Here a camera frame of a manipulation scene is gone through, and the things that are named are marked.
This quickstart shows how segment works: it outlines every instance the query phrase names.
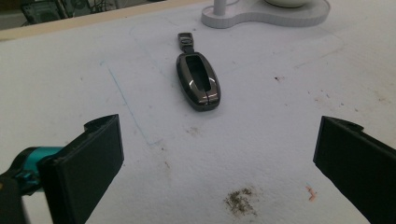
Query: white object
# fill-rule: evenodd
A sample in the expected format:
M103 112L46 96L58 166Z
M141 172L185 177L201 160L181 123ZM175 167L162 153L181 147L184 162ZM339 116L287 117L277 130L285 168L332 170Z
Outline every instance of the white object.
M326 0L312 0L302 7L294 8L276 7L264 0L238 0L228 5L224 0L215 0L214 6L203 9L201 20L203 24L218 29L229 28L245 21L305 27L324 22L330 8Z
M265 0L267 3L270 3L279 7L302 7L303 5L311 2L312 0Z

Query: white table surface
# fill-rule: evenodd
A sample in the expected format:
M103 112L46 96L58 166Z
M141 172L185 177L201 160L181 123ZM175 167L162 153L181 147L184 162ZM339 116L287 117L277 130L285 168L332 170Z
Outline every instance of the white table surface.
M0 173L117 113L125 162L88 223L368 223L312 160L323 115L396 147L396 2L331 0L316 27L226 30L200 23L211 4L0 42ZM217 72L216 110L181 93L180 32ZM244 216L225 202L240 189ZM43 193L24 201L51 223Z

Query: pen mark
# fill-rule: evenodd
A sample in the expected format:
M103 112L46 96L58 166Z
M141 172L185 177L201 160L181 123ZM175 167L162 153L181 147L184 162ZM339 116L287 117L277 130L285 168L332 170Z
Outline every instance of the pen mark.
M309 186L308 184L307 184L307 186L305 187L307 190L308 190L308 192L311 194L311 197L309 197L309 202L313 202L316 198L317 198L317 192L315 192L312 188L311 188L311 186Z
M120 87L120 84L116 78L116 76L113 74L113 72L111 71L110 67L108 66L108 64L105 61L100 62L100 65L103 66L105 65L107 68L108 73L111 75L111 77L114 80L114 83L116 84L117 88L119 89L119 92L121 94L122 100L125 103L126 107L128 108L129 114L131 115L132 119L134 120L134 124L136 125L137 129L139 130L139 132L142 134L143 138L145 139L146 143L151 146L151 145L157 145L160 141L162 141L162 139L150 143L150 141L148 140L147 136L145 135L145 133L143 132L143 129L140 127L139 122L137 122L137 119L134 115L134 112L132 110L132 108L129 106L128 102L126 101L125 95Z

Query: car key fob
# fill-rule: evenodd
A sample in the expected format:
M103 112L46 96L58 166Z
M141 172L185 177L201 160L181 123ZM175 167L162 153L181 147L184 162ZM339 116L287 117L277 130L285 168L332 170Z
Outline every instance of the car key fob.
M204 55L194 52L191 33L178 34L184 53L177 57L177 73L190 105L198 111L216 108L220 103L220 85L215 71Z

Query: white base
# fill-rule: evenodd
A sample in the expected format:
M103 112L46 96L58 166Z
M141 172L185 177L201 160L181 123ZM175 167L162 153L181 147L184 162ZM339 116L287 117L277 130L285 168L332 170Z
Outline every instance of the white base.
M226 7L225 15L214 14L214 7L202 11L202 23L213 28L224 29L245 21L260 21L273 25L305 27L324 22L330 12L326 0L312 2L296 8L273 6L264 0L242 0Z

